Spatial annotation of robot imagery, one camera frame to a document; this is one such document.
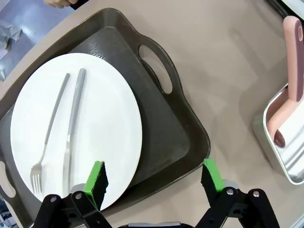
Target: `blue floor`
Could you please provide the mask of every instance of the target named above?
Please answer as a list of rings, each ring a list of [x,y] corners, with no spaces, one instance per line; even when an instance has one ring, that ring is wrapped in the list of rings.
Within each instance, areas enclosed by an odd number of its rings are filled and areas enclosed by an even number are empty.
[[[0,20],[20,27],[22,34],[17,43],[10,41],[9,53],[0,60],[0,69],[5,68],[6,76],[38,41],[73,11],[70,7],[53,8],[43,0],[11,0],[0,11]]]

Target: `screw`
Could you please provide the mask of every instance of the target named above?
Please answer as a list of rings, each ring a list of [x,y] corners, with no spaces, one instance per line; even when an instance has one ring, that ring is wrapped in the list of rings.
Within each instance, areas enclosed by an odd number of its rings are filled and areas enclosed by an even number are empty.
[[[77,195],[75,195],[75,198],[78,200],[81,198],[81,193],[78,193]]]
[[[54,202],[55,200],[57,200],[55,196],[51,198],[51,202]]]
[[[254,191],[254,192],[253,192],[253,196],[254,196],[254,197],[259,197],[259,196],[260,196],[260,193],[258,193],[258,191]]]
[[[232,190],[232,189],[228,189],[228,190],[227,190],[227,194],[228,194],[228,195],[233,195],[233,190]]]

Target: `beige tabletop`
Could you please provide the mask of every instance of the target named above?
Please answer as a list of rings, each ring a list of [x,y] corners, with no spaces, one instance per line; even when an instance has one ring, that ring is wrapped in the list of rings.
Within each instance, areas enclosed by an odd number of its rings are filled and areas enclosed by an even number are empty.
[[[250,121],[287,82],[282,19],[264,0],[90,0],[50,31],[16,66],[2,93],[49,46],[102,8],[120,10],[172,58],[186,98],[211,140],[211,158],[224,179],[243,192],[263,189],[281,227],[304,212],[304,186],[270,166]],[[201,169],[108,217],[128,222],[182,221],[196,225],[209,208]],[[237,224],[229,219],[225,227]]]

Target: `round plate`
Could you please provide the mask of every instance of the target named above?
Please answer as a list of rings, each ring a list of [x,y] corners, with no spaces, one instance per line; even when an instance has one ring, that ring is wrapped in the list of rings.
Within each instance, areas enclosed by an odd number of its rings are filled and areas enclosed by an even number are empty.
[[[85,84],[71,151],[70,187],[85,183],[95,161],[104,161],[109,186],[101,209],[127,189],[136,171],[142,146],[142,124],[135,97],[122,75],[104,60],[74,53],[42,65],[23,86],[12,115],[10,140],[15,164],[33,193],[30,172],[43,151],[48,124],[66,73],[70,79],[61,98],[42,162],[42,201],[63,194],[63,159],[78,72]]]

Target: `metal tray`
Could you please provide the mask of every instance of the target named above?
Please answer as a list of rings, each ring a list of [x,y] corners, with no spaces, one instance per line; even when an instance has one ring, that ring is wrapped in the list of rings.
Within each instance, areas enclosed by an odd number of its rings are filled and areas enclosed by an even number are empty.
[[[268,120],[288,98],[287,87],[288,84],[269,101],[264,110],[254,116],[252,128],[274,170],[286,176],[292,184],[299,185],[304,183],[304,145],[302,144],[295,151],[290,151],[287,148],[279,149],[267,130]],[[302,134],[302,131],[297,133],[294,142],[302,140]]]
[[[170,94],[162,90],[152,68],[139,56],[141,45],[152,50],[163,63],[172,83]],[[210,153],[209,137],[185,99],[179,75],[168,54],[155,41],[139,34],[121,12],[103,9],[44,52],[0,100],[0,159],[6,163],[8,179],[19,196],[9,198],[2,188],[0,194],[12,205],[25,227],[36,217],[40,201],[26,188],[12,157],[12,106],[26,80],[39,66],[56,56],[72,52],[98,56],[114,66],[133,90],[141,113],[143,144],[137,171],[129,188],[104,211],[105,215],[166,188],[200,167]]]

